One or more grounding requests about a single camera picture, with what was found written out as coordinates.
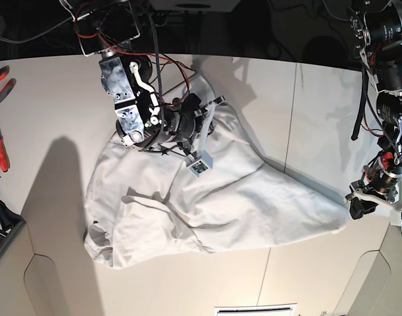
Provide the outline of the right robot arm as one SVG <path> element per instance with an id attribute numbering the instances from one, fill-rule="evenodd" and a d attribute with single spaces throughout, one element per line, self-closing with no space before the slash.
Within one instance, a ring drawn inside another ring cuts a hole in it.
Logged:
<path id="1" fill-rule="evenodd" d="M 189 162 L 209 157 L 207 138 L 224 99 L 202 102 L 191 92 L 188 67 L 160 53 L 154 14 L 147 1 L 61 1 L 72 17 L 82 50 L 100 55 L 101 85 L 114 103 L 122 145 L 142 152 L 176 155 Z M 164 100 L 161 72 L 174 65 L 184 92 Z"/>

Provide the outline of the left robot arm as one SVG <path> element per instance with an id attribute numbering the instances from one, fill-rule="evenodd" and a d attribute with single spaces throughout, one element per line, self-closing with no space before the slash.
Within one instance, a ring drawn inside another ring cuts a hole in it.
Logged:
<path id="1" fill-rule="evenodd" d="M 361 100 L 352 140 L 368 129 L 365 111 L 378 130 L 370 133 L 380 151 L 362 169 L 344 197 L 352 219 L 380 205 L 402 220 L 402 1 L 353 1 L 347 14 L 357 38 L 354 54 L 361 60 Z"/>

